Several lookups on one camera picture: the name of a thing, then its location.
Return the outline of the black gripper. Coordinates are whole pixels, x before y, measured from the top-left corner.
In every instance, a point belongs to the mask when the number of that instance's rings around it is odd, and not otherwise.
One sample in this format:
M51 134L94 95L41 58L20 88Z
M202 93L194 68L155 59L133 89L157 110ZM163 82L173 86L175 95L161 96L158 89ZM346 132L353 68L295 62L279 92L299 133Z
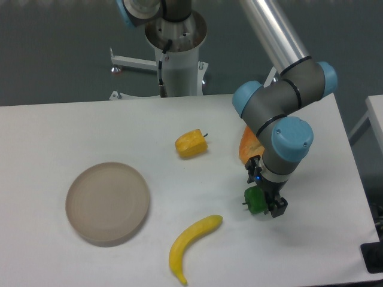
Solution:
M245 169L248 172L247 183L255 182L265 194L267 208L264 214L271 213L273 218L283 215L288 206L287 200L280 196L284 177L272 173L259 155L251 157L246 162Z

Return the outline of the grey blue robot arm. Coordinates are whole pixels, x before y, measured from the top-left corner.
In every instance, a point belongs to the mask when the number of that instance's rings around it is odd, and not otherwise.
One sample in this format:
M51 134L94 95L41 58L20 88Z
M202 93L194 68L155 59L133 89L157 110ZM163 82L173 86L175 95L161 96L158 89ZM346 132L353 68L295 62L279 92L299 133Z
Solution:
M118 1L117 7L126 25L145 27L156 55L160 96L198 95L198 52L207 27L192 3ZM241 7L279 76L273 84L249 81L232 97L236 112L265 149L246 160L248 182L260 189L263 211L277 217L288 206L280 191L314 140L310 125L293 113L333 93L338 77L328 63L313 61L276 1L241 1Z

